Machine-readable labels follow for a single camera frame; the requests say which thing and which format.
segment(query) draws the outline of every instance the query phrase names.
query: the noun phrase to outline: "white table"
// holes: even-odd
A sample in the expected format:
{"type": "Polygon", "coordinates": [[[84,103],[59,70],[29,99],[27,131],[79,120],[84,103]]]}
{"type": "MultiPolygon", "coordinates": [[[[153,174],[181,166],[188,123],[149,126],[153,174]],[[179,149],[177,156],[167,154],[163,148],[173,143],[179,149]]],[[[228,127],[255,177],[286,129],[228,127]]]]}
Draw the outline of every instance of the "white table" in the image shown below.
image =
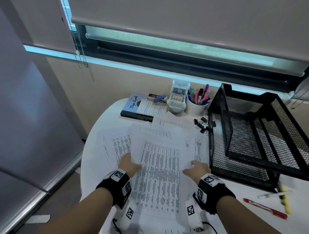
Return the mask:
{"type": "MultiPolygon", "coordinates": [[[[94,158],[92,154],[92,149],[96,144],[97,132],[101,129],[127,127],[131,126],[132,123],[144,122],[142,120],[130,119],[120,116],[120,112],[127,100],[128,99],[125,98],[112,104],[99,117],[89,133],[83,151],[81,164],[81,200],[88,196],[102,179],[101,176],[93,173],[93,171],[97,171],[95,169],[98,169],[101,163],[104,163],[104,161],[100,161],[100,158],[94,158]]],[[[252,205],[245,204],[245,206],[282,233],[309,233],[309,182],[288,176],[281,176],[281,181],[287,189],[293,191],[292,197],[289,199],[293,214],[289,215],[287,221],[275,217],[271,213],[252,205]]],[[[242,200],[242,198],[248,198],[273,209],[284,212],[283,206],[280,204],[278,198],[257,199],[256,196],[266,194],[267,192],[265,191],[228,180],[225,180],[225,183],[235,193],[239,200],[242,200]]],[[[208,221],[216,228],[218,233],[226,233],[217,215],[208,214],[207,218],[208,221]]],[[[208,232],[214,233],[211,228],[208,229],[208,232]]]]}

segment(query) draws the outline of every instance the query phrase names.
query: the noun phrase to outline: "notepad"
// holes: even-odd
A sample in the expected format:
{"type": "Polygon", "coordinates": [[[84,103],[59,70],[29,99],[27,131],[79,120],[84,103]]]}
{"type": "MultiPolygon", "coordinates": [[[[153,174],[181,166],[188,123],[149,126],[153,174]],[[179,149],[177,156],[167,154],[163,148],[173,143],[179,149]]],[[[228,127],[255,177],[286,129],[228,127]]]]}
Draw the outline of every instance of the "notepad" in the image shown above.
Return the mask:
{"type": "Polygon", "coordinates": [[[153,105],[152,101],[142,99],[136,113],[140,115],[155,116],[155,115],[163,115],[167,111],[168,111],[168,105],[166,106],[153,105]]]}

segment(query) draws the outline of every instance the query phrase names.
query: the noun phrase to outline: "black window frame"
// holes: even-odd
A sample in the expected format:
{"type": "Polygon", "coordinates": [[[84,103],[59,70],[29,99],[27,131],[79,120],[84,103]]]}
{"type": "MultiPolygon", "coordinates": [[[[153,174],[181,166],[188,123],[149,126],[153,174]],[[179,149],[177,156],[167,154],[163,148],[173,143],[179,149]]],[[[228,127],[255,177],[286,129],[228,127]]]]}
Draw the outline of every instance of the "black window frame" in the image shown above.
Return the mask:
{"type": "MultiPolygon", "coordinates": [[[[76,28],[79,31],[85,55],[94,58],[283,93],[295,91],[309,73],[309,68],[307,68],[305,75],[298,77],[133,45],[94,40],[86,38],[86,27],[84,25],[76,24],[76,28]]],[[[71,31],[71,33],[75,37],[77,49],[82,54],[78,33],[74,31],[71,31]]]]}

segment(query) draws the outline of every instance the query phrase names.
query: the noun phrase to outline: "gray carpet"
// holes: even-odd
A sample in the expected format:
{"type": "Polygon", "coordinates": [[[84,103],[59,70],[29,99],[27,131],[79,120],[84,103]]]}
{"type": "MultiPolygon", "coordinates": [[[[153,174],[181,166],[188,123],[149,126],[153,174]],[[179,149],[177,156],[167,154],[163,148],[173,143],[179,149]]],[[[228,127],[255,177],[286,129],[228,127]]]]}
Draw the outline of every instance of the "gray carpet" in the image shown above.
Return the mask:
{"type": "MultiPolygon", "coordinates": [[[[79,203],[81,196],[80,174],[74,172],[34,214],[50,215],[51,220],[79,203]]],[[[24,224],[16,234],[32,234],[40,225],[24,224]]]]}

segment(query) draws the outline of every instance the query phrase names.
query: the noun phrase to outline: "file tray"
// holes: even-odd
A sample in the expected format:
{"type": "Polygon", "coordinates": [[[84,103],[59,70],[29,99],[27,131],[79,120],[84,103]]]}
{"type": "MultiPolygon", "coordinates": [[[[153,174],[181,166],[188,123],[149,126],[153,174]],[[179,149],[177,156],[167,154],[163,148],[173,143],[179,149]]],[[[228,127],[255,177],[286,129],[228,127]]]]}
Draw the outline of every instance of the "file tray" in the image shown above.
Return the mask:
{"type": "Polygon", "coordinates": [[[246,94],[222,84],[211,106],[220,114],[226,156],[309,180],[309,139],[278,95],[246,94]]]}
{"type": "Polygon", "coordinates": [[[229,159],[225,155],[221,117],[208,109],[209,155],[211,173],[241,184],[277,193],[279,174],[229,159]]]}

